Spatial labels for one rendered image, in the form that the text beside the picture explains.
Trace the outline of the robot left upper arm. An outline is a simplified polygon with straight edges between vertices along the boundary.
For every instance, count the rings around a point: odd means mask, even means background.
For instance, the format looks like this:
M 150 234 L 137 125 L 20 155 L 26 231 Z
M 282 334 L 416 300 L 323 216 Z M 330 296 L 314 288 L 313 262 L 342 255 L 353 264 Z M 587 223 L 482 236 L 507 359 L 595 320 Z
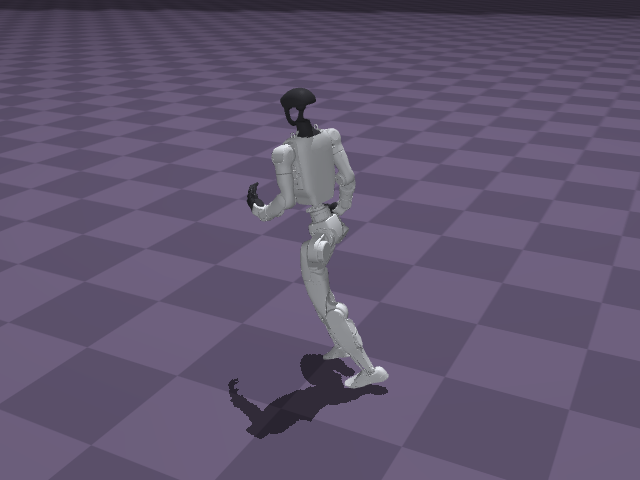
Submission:
M 272 152 L 271 158 L 275 166 L 277 184 L 281 191 L 278 195 L 282 195 L 285 199 L 283 210 L 291 209 L 296 205 L 292 173 L 292 164 L 296 158 L 295 144 L 288 142 L 276 147 Z

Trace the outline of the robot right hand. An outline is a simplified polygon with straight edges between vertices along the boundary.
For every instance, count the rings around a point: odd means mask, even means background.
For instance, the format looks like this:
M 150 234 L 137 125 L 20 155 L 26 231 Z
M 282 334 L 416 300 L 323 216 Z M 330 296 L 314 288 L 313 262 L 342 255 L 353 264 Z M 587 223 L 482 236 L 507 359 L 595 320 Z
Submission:
M 333 210 L 333 209 L 335 209 L 335 208 L 337 207 L 337 205 L 338 205 L 338 203 L 337 203 L 337 202 L 334 202 L 334 203 L 332 203 L 332 204 L 328 204 L 328 203 L 327 203 L 327 204 L 322 203 L 322 204 L 324 204 L 325 206 L 326 206 L 326 205 L 328 205 L 328 207 L 329 207 L 329 209 L 330 209 L 331 213 L 334 213 L 334 212 L 332 212 L 332 210 Z

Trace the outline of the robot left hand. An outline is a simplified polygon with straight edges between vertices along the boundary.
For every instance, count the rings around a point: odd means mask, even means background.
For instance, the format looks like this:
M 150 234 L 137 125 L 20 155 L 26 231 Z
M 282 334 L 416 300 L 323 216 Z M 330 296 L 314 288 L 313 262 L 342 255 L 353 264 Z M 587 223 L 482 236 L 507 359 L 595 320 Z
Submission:
M 247 203 L 248 203 L 248 206 L 250 207 L 251 210 L 253 208 L 253 204 L 254 203 L 256 203 L 256 205 L 259 206 L 259 207 L 264 207 L 263 201 L 261 199 L 258 199 L 258 195 L 256 194 L 257 186 L 258 186 L 258 182 L 256 182 L 255 184 L 250 185 L 249 190 L 248 190 Z

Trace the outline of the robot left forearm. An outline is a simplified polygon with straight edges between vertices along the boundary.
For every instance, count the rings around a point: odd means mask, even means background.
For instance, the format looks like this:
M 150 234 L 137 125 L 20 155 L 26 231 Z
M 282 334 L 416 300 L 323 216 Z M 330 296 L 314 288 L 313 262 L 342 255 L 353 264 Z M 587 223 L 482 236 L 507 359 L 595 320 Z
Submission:
M 261 221 L 270 221 L 275 217 L 280 217 L 284 213 L 283 210 L 285 207 L 285 199 L 282 195 L 277 195 L 275 199 L 269 203 L 269 205 L 265 205 L 264 207 L 259 207 L 256 203 L 253 204 L 252 213 L 259 217 Z

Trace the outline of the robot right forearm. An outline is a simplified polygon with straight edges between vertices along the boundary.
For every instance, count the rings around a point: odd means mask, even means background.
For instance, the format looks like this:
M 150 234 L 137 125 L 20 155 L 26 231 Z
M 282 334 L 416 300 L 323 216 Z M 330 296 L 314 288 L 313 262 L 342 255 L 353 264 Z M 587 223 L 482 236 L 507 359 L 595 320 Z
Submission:
M 355 180 L 346 186 L 339 186 L 340 194 L 339 201 L 337 201 L 338 205 L 335 209 L 332 210 L 332 212 L 336 212 L 339 216 L 341 216 L 346 210 L 351 208 L 355 186 Z

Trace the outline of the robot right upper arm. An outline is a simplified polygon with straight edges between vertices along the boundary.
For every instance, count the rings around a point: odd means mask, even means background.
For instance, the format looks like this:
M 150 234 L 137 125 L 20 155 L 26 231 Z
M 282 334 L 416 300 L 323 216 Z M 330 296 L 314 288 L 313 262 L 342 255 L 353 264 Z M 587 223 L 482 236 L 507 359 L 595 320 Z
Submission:
M 340 186 L 346 186 L 355 180 L 355 175 L 350 167 L 348 157 L 341 143 L 341 135 L 334 128 L 324 130 L 328 132 L 331 138 L 334 164 L 339 170 L 336 174 L 336 182 Z

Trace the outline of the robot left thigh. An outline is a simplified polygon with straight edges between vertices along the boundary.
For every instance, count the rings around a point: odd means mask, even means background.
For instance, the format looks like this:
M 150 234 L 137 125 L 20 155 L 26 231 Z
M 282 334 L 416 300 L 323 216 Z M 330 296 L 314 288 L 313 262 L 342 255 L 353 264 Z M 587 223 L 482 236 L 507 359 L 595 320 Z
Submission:
M 326 320 L 326 314 L 331 309 L 343 312 L 348 318 L 348 308 L 341 302 L 331 302 L 328 269 L 323 262 L 330 257 L 329 239 L 325 233 L 316 232 L 313 237 L 305 241 L 300 250 L 300 264 L 302 278 L 307 293 L 320 315 Z

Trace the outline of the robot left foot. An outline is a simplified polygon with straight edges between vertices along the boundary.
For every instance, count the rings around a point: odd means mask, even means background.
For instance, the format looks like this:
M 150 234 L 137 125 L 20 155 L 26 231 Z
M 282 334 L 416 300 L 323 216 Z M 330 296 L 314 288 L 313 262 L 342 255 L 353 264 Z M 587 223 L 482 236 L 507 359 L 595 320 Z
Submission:
M 385 381 L 389 375 L 386 372 L 386 370 L 380 366 L 377 367 L 371 367 L 373 370 L 372 374 L 368 374 L 368 375 L 364 375 L 363 371 L 361 370 L 358 374 L 356 374 L 355 376 L 347 379 L 345 381 L 345 386 L 349 387 L 349 388 L 359 388 L 359 387 L 364 387 L 368 384 L 372 384 L 372 383 L 378 383 L 378 382 L 383 382 Z M 365 371 L 365 369 L 363 369 Z M 367 371 L 366 371 L 367 372 Z M 371 371 L 369 371 L 371 372 Z

